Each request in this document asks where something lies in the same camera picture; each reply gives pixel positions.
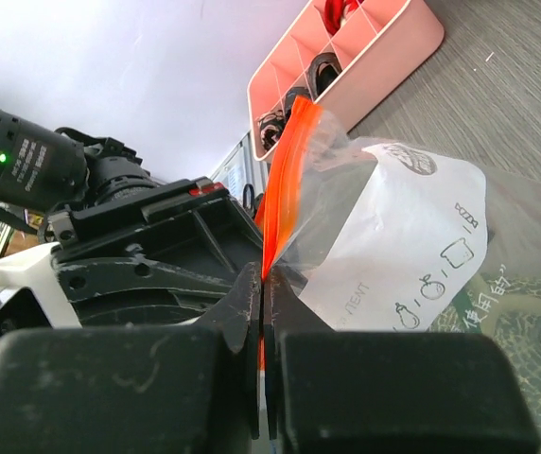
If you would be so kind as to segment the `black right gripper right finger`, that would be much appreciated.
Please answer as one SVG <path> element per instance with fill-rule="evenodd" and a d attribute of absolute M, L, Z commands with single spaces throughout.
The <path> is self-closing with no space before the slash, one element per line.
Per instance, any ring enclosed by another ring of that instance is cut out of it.
<path fill-rule="evenodd" d="M 481 334 L 337 331 L 280 269 L 263 285 L 265 396 L 278 453 L 536 453 L 505 353 Z"/>

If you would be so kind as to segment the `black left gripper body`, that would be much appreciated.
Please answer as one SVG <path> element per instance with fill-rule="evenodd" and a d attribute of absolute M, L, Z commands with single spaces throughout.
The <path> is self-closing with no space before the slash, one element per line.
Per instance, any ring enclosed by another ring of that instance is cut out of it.
<path fill-rule="evenodd" d="M 186 323 L 262 259 L 251 216 L 207 178 L 62 213 L 73 238 L 53 248 L 52 267 L 82 326 Z"/>

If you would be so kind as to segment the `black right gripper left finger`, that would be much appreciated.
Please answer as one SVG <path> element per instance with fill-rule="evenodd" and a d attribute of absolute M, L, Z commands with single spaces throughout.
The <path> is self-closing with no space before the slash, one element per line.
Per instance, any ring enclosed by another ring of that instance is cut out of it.
<path fill-rule="evenodd" d="M 54 328 L 0 310 L 0 453 L 248 453 L 259 435 L 261 268 L 190 324 Z"/>

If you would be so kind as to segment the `clear zip bag orange zipper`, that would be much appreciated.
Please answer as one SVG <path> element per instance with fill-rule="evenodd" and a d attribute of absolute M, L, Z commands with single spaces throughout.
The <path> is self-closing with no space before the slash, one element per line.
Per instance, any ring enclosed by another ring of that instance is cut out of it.
<path fill-rule="evenodd" d="M 430 332 L 478 273 L 541 279 L 541 183 L 392 139 L 350 138 L 304 96 L 256 216 L 262 269 L 338 330 Z"/>

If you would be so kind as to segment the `green netted melon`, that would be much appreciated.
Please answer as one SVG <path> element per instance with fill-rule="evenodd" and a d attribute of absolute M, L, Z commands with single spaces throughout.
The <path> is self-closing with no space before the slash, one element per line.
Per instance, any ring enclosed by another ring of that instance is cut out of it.
<path fill-rule="evenodd" d="M 481 333 L 510 360 L 541 435 L 541 279 L 478 273 L 430 332 Z"/>

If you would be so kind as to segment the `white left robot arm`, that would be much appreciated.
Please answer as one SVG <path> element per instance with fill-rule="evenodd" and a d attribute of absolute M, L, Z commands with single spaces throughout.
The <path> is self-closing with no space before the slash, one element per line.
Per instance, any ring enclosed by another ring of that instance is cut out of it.
<path fill-rule="evenodd" d="M 261 257 L 223 183 L 161 183 L 120 141 L 0 111 L 0 337 L 192 323 Z"/>

